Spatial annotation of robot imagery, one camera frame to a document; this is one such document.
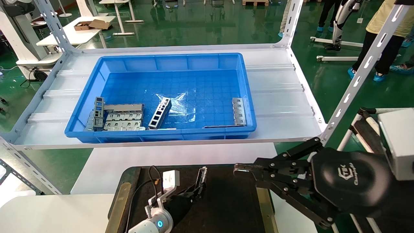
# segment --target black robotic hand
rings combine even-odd
[[[303,158],[312,152],[310,162]],[[272,190],[324,229],[339,213],[378,216],[397,183],[384,155],[324,148],[319,138],[272,159],[235,164],[233,172],[253,178],[257,187]]]

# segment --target green epoxy floor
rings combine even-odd
[[[98,12],[108,12],[110,15],[115,15],[112,6],[106,9],[97,1],[95,4]],[[343,38],[345,41],[363,41],[365,27],[380,4],[379,0],[364,1],[364,6],[358,13],[351,15],[344,28]],[[169,3],[168,5],[174,8],[177,3]],[[109,48],[275,43],[280,40],[277,34],[285,5],[286,0],[281,3],[274,1],[270,3],[269,7],[242,7],[241,0],[236,0],[235,5],[230,0],[226,0],[224,6],[213,7],[209,1],[204,6],[201,0],[189,0],[183,7],[180,0],[177,9],[167,9],[166,5],[161,2],[157,8],[153,8],[149,1],[133,0],[135,17],[145,20],[145,23],[124,23],[124,27],[126,32],[135,32],[136,35],[113,37],[112,33],[119,31],[115,19],[113,29],[104,32],[104,36]],[[352,65],[352,62],[318,63],[316,56],[358,56],[359,50],[343,46],[340,52],[327,52],[323,49],[322,44],[310,42],[310,36],[330,39],[331,33],[327,31],[316,32],[322,7],[323,3],[317,2],[308,2],[302,6],[292,48],[325,121],[328,122],[350,82],[347,69]],[[77,8],[68,11],[73,13],[73,16],[60,19],[63,26],[79,17]],[[123,20],[130,18],[127,5],[121,7],[120,12]],[[359,17],[363,18],[362,24],[356,23]],[[102,48],[102,44],[99,37],[96,36],[81,48]],[[414,46],[400,49],[402,56],[398,58],[396,63],[407,60],[413,52]],[[15,55],[12,53],[0,56],[0,66],[4,68],[13,67],[15,61]],[[4,107],[7,113],[0,114],[0,130],[10,131],[29,104],[39,84],[33,83],[32,87],[23,89],[19,85],[24,81],[24,78],[13,78],[22,75],[18,69],[4,73],[3,79],[0,78],[0,97],[9,101],[10,105]],[[413,88],[414,77],[412,76],[390,73],[382,83],[374,83],[372,78],[368,78],[328,145],[336,147],[339,144],[359,107],[414,106],[411,92]],[[275,146],[278,152],[282,152],[296,144],[276,143]],[[352,138],[346,150],[361,150],[361,147]],[[56,183],[57,187],[61,188],[64,193],[69,193],[91,151],[92,149],[36,150],[28,151],[27,154]],[[0,148],[0,158],[11,164],[43,191],[49,193],[46,187],[28,174],[25,168],[3,148]],[[342,216],[337,225],[341,232],[356,232],[348,216]]]

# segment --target black pants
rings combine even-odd
[[[369,47],[371,47],[372,43],[374,42],[375,37],[377,34],[366,32],[365,39],[363,41],[362,51],[359,54],[358,60],[354,65],[352,65],[352,68],[354,70],[358,70],[359,66],[362,63],[362,60],[364,59],[366,53],[369,50]],[[394,59],[397,57],[398,50],[400,49],[402,42],[404,41],[404,37],[402,36],[392,36],[388,44],[385,46],[384,51],[381,55],[380,60],[375,65],[375,69],[378,73],[381,74],[388,74],[390,71],[390,65],[394,62]]]
[[[320,14],[320,18],[319,18],[319,26],[320,27],[323,27],[325,25],[325,21],[328,18],[329,11],[335,5],[334,13],[332,15],[331,23],[330,23],[331,27],[334,26],[336,13],[338,12],[338,8],[339,8],[340,4],[341,4],[341,0],[326,0],[325,1],[324,5],[323,5],[322,14]]]

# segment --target cardboard box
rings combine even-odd
[[[99,28],[99,29],[108,29],[111,24],[109,22],[105,22],[103,20],[94,19],[90,27]]]
[[[81,21],[75,25],[75,31],[84,31],[89,30],[91,27],[89,26],[92,21]]]

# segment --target yellow shirt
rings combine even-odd
[[[370,33],[378,34],[381,28],[384,26],[385,21],[387,20],[388,16],[390,15],[391,9],[394,7],[395,0],[384,0],[380,9],[375,13],[374,17],[372,17],[371,21],[366,26],[366,30]],[[404,19],[402,19],[401,23],[398,25],[397,30],[395,30],[395,36],[402,36],[406,37],[411,28],[414,25],[414,6],[410,7],[408,12],[405,14]]]

